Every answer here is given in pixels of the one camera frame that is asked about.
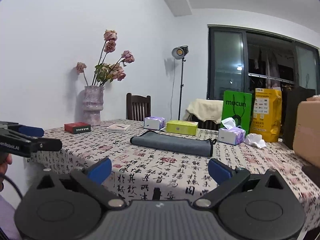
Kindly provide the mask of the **person's left hand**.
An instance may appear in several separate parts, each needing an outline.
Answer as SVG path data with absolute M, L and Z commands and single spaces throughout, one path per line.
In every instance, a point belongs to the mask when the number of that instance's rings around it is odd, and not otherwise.
M 0 165 L 0 174 L 6 174 L 8 166 L 12 164 L 12 156 L 8 154 L 3 163 Z

